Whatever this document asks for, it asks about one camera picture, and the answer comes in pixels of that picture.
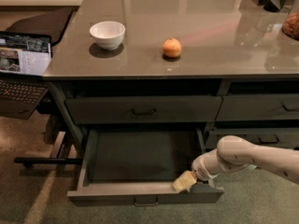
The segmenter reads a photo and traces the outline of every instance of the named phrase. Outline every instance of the drawer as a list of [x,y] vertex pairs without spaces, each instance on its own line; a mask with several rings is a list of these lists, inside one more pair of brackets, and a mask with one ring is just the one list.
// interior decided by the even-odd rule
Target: drawer
[[214,203],[223,194],[213,182],[177,193],[172,182],[202,154],[200,132],[91,130],[77,190],[67,196],[76,204]]
[[299,128],[217,129],[210,131],[206,148],[214,149],[225,135],[235,135],[256,145],[269,147],[299,147]]
[[299,119],[299,95],[224,96],[217,121]]
[[138,96],[66,100],[76,124],[213,121],[220,97]]

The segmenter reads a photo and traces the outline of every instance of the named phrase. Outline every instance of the floor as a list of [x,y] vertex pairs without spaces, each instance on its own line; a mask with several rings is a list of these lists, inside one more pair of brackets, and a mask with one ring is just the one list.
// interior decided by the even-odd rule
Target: floor
[[[0,12],[0,30],[37,13]],[[26,169],[14,163],[17,156],[49,156],[49,118],[37,112],[28,120],[0,118],[0,224],[298,223],[299,186],[260,169],[217,177],[215,185],[224,194],[216,203],[76,206],[66,194],[76,188],[79,167],[36,164]]]

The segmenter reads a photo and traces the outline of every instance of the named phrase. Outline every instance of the laptop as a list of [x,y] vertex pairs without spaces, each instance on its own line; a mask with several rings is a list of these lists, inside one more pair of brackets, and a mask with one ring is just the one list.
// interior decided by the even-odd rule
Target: laptop
[[0,32],[0,117],[29,119],[47,93],[51,37]]

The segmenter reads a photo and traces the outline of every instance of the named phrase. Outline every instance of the laptop screen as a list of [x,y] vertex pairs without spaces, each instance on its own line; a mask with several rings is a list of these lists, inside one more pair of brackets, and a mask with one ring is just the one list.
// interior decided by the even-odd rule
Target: laptop screen
[[49,35],[0,32],[0,73],[42,77],[51,60]]

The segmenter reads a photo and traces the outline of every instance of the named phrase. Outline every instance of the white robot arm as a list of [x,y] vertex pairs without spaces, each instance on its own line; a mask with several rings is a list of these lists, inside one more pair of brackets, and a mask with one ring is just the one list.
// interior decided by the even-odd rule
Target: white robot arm
[[223,137],[216,149],[197,157],[192,163],[192,170],[203,181],[255,167],[299,184],[299,151],[258,146],[231,135]]

